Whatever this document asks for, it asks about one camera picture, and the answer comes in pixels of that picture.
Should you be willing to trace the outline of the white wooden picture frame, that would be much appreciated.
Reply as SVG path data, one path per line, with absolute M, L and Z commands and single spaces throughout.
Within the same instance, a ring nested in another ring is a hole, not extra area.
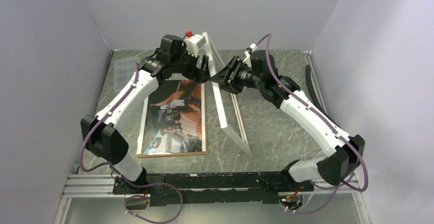
M 214 46 L 213 42 L 211 41 L 209 34 L 207 32 L 203 32 L 202 35 L 205 38 L 204 48 L 205 48 L 206 55 L 208 56 L 208 68 L 211 76 L 213 77 L 214 75 L 217 74 L 217 67 L 223 68 L 225 64 L 220 54 L 218 53 L 216 47 Z M 240 107 L 238 105 L 238 100 L 236 95 L 230 93 L 231 101 L 234 108 L 235 118 L 237 120 L 240 133 L 237 133 L 227 121 L 224 102 L 222 99 L 222 89 L 215 82 L 212 83 L 212 89 L 214 93 L 216 109 L 218 112 L 220 128 L 244 153 L 250 154 L 251 149 L 248 142 L 242 114 L 240 111 Z

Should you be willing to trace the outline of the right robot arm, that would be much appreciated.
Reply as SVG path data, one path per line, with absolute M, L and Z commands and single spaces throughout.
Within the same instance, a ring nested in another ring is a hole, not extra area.
M 298 122 L 319 145 L 324 153 L 322 158 L 294 161 L 283 170 L 281 183 L 286 190 L 293 191 L 301 182 L 319 179 L 339 186 L 361 165 L 364 139 L 343 131 L 309 100 L 296 82 L 279 75 L 274 57 L 265 50 L 254 52 L 250 65 L 234 56 L 211 76 L 211 81 L 233 94 L 244 88 L 259 90 L 265 100 Z

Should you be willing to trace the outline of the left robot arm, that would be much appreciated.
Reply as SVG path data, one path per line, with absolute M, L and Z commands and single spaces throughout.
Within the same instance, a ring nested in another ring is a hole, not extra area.
M 120 93 L 96 115 L 80 121 L 83 144 L 79 168 L 84 172 L 109 165 L 126 181 L 133 193 L 147 185 L 147 173 L 129 154 L 129 144 L 120 131 L 139 105 L 173 74 L 197 83 L 210 79 L 208 57 L 199 57 L 206 43 L 201 34 L 178 37 L 166 34 L 150 56 L 135 63 L 135 71 Z

